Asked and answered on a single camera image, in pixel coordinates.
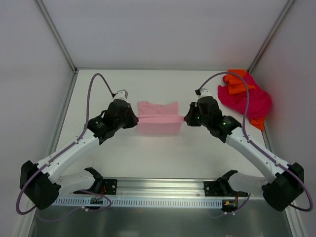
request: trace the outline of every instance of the crumpled fabric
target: crumpled fabric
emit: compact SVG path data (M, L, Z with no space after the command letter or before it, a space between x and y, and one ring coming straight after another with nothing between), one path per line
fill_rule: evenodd
M243 79L246 81L246 83L250 85L251 88L249 89L249 107L247 117L250 119L250 123L253 126L263 131L265 117L269 113L272 106L272 99L270 95L257 85L250 73L246 72L245 70L231 71L243 76ZM230 78L231 76L235 78L226 79L227 76L223 77L224 82L230 83L233 81L235 84L237 84L237 80L239 80L242 85L238 83L238 93L235 93L236 91L230 93L231 87L229 87L229 84L226 86L218 86L218 98L222 104L235 111L238 111L241 114L244 114L247 102L246 88L238 77L230 75Z
M153 104L147 101L137 103L137 132L142 134L178 134L184 117L179 115L179 104Z

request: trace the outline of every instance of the magenta cloth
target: magenta cloth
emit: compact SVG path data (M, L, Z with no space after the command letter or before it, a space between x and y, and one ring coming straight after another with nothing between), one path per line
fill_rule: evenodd
M138 133L178 134L180 132L184 117L178 115L178 102L162 105L141 101L137 103L137 107Z
M262 90L252 78L250 73L244 77L244 80L256 87L256 89L249 90L249 108L247 117L249 119L264 118L272 106L270 95ZM246 92L230 95L227 86L218 86L218 98L222 104L232 108L243 114L247 103Z

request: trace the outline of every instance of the metal frame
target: metal frame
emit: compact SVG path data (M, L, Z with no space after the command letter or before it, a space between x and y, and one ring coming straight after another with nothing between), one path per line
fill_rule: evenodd
M67 109L68 109L68 106L70 103L71 95L72 95L72 92L74 90L76 79L78 76L78 68L75 65L75 63L73 62L65 44L63 43L63 41L60 37L60 34L58 33L58 30L56 29L48 11L47 11L47 8L46 8L45 4L43 3L43 0L34 0L34 1L37 4L39 10L41 11L47 25L48 25L49 29L51 30L51 33L53 34L59 48L61 49L68 65L70 66L71 70L74 73L74 75L71 79L70 85L69 85L67 95L66 95L65 100L63 102L62 110L58 116L59 118L58 118L58 122L56 124L53 138L50 142L50 146L49 146L49 149L47 151L47 153L50 154L56 150L56 147L58 144L58 140L59 140L59 137L61 134L63 123L64 123L64 120L66 117ZM284 5L282 11L280 12L274 25L272 26L271 30L269 31L267 37L265 38L265 40L262 44L262 46L260 47L257 55L255 56L253 62L249 66L248 70L250 72L252 72L255 69L258 62L260 61L260 59L264 55L264 53L267 50L269 44L271 43L273 37L275 36L276 32L280 28L280 25L282 24L283 20L285 19L285 17L289 13L290 9L293 7L294 2L295 2L295 0L288 0L287 3ZM266 124L265 124L265 132L263 132L263 138L264 138L266 147L270 151L274 152ZM176 198L180 198L181 195L182 195L182 198L183 197L185 197L185 198L205 198L204 194L201 193L201 188L203 188L203 184L202 184L203 180L190 180L190 181L188 181L188 180L182 180L182 179L138 179L137 182L136 182L136 180L137 179L128 179L128 178L127 179L120 179L120 182L123 181L121 183L121 185L123 185L123 186L120 187L120 190L122 192L125 192L125 195L129 194L130 197L134 196L136 194L137 194L137 196L140 196L140 197L148 197L148 196L161 197L163 195L169 195L167 193L169 193L170 190L173 190L174 191L173 194L176 196ZM189 192L191 197L188 197L188 195L189 195L188 190L185 191L186 188L183 189L183 187L181 187L181 185L183 185L183 182L191 182L191 184L195 183L195 187L191 187L190 192ZM128 183L129 184L133 184L133 183L138 184L138 187L137 186L130 186L130 185L128 185ZM164 192L162 192L163 189L159 189L159 188L157 189L157 185L161 185L163 183L165 185L164 186L164 189L166 192L165 194L163 194ZM32 206L32 204L30 201L28 201L25 203L24 206L29 208ZM293 236L294 237L307 236L299 212L293 208L287 208L286 215L287 215ZM34 212L30 213L27 216L20 216L18 219L18 225L17 225L19 227L19 229L17 229L14 232L13 236L17 236L17 237L27 236L29 231L30 231L30 228L31 228L31 223L32 223L33 217L34 217Z
M221 209L221 199L178 199L178 198L130 198L130 197L108 197L111 207L158 207L158 208L199 208L199 209ZM105 199L95 200L94 197L65 196L59 197L54 206L108 206L109 201Z
M39 7L39 10L42 13L42 15L43 15L43 17L44 17L44 19L45 19L50 31L51 31L51 33L53 34L53 36L54 36L54 38L55 38L55 40L56 40L56 42L57 42L57 44L59 46L59 48L61 49L61 51L62 51L62 53L63 53L63 55L64 55L64 57L65 57L65 59L66 59L66 61L68 63L68 65L70 66L71 70L75 74L76 71L77 71L77 67L75 66L75 64L74 64L74 62L73 62L73 60L72 60L72 58L71 58L71 56L70 56L70 54L68 52L63 40L61 39L61 37L60 37L60 35L59 35L59 33L58 33L57 29L56 29L56 26L55 26L54 22L52 21L49 13L47 11L47 8L46 8L44 2L42 0L35 0L35 3Z
M155 179L155 178L116 178L117 191L115 195L107 195L114 201L114 205L129 207L187 207L187 208L222 208L222 200L234 197L206 197L204 181L216 179ZM67 195L56 200L54 205L81 206L76 203L77 195Z
M267 37L263 41L262 46L260 47L256 57L254 58L253 62L251 63L248 71L252 72L255 67L257 66L258 62L262 58L263 54L267 50L269 44L271 43L273 37L276 35L278 29L280 28L281 23L287 16L287 14L290 12L290 9L292 9L292 6L294 5L296 0L288 0L286 4L284 5L282 11L280 12L279 16L277 17L276 21L274 22L271 30L269 31Z
M37 4L37 6L39 7L39 10L41 11L45 21L47 22L49 29L51 30L51 32L52 32L54 38L56 39L56 42L59 45L59 47L60 47L65 59L67 60L70 68L72 69L72 71L74 73L76 73L76 71L78 69L105 69L105 68L94 68L94 67L91 67L91 68L90 67L89 68L85 68L85 67L80 67L80 66L77 67L75 65L75 63L73 62L73 60L72 60L72 58L71 58L71 56L70 56L70 54L69 54L64 42L62 40L62 38L60 37L60 34L59 34L58 30L56 29L56 26L55 26L54 22L52 21L52 19L51 19L50 15L49 15L49 12L47 11L47 8L46 8L43 0L34 0L34 1ZM249 68L248 68L249 72L252 72L255 69L255 67L257 66L259 60L261 59L261 57L265 53L265 51L268 48L269 44L271 43L274 35L278 31L281 23L283 22L283 20L285 19L285 17L289 13L289 11L292 8L292 6L293 6L295 1L296 0L287 0L286 4L282 8L282 10L279 13L278 17L276 18L276 21L272 25L272 28L270 29L267 37L263 41L263 44L261 45L261 47L260 47L259 51L257 52L255 58L253 59L251 65L249 66Z

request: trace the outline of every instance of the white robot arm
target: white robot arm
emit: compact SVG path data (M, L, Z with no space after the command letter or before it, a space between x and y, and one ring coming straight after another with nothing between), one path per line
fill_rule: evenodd
M274 209L283 211L303 192L303 188L281 167L286 167L304 182L303 168L298 163L290 165L261 146L251 136L245 136L241 124L236 119L222 115L217 101L207 89L197 90L196 93L198 100L190 104L190 110L184 118L187 124L205 126L214 137L245 156L264 176L255 177L231 171L228 172L228 177L225 176L225 182L228 182L235 191L262 196ZM273 157L275 162L260 150Z
M45 166L24 187L24 194L40 210L54 203L59 195L79 190L100 193L103 177L92 167L86 168L77 174L65 176L62 176L62 174L85 152L113 137L120 128L134 127L137 125L137 122L138 118L127 101L126 90L117 92L108 109L103 111L101 115L89 120L86 130L81 136L77 136L65 147L36 164L33 164L31 161L24 163L21 168L20 188L22 189L30 177L38 172L41 167Z

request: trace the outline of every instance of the white table surface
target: white table surface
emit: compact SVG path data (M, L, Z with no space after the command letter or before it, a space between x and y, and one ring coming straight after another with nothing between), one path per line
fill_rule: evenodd
M58 148L78 135L85 121L88 85L95 73L101 73L113 92L128 91L128 100L137 115L137 102L168 104L179 102L179 114L186 115L189 104L197 100L194 90L217 72L208 71L142 71L142 70L80 70L71 97ZM217 97L221 77L211 80L208 88ZM112 97L101 78L92 87L90 118L107 109ZM225 107L218 100L224 115L240 122L242 115ZM262 133L246 124L247 132L264 145ZM182 124L178 135L141 135L136 128L121 129L100 147L87 152L69 167L65 174L94 167L104 177L139 178L218 178L231 169L244 174L262 176L239 152L212 137L205 127Z

